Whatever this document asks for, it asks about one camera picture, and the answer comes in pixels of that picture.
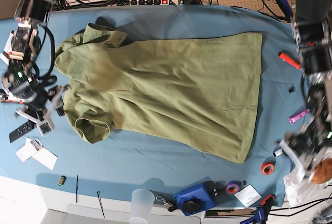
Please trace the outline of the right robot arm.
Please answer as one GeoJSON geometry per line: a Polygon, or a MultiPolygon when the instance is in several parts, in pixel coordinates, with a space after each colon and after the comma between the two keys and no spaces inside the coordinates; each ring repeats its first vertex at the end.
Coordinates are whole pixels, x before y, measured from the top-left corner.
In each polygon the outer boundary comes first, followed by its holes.
{"type": "Polygon", "coordinates": [[[9,134],[14,142],[37,128],[41,135],[54,130],[51,113],[56,111],[64,115],[62,93],[69,86],[57,86],[57,77],[52,75],[55,65],[55,41],[47,23],[56,0],[20,0],[15,13],[18,27],[11,32],[1,59],[7,64],[7,70],[1,77],[1,103],[22,104],[15,116],[21,116],[27,122],[9,134]],[[36,59],[43,47],[38,35],[42,27],[45,36],[50,39],[51,58],[48,71],[41,75],[36,59]]]}

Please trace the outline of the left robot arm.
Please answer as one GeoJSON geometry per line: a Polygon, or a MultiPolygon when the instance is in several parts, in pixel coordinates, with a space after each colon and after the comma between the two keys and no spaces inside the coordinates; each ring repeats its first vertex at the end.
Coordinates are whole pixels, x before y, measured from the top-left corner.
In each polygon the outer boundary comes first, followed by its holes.
{"type": "Polygon", "coordinates": [[[286,133],[279,145],[302,181],[313,177],[331,147],[331,0],[295,0],[292,7],[301,80],[310,83],[302,96],[313,120],[304,131],[286,133]]]}

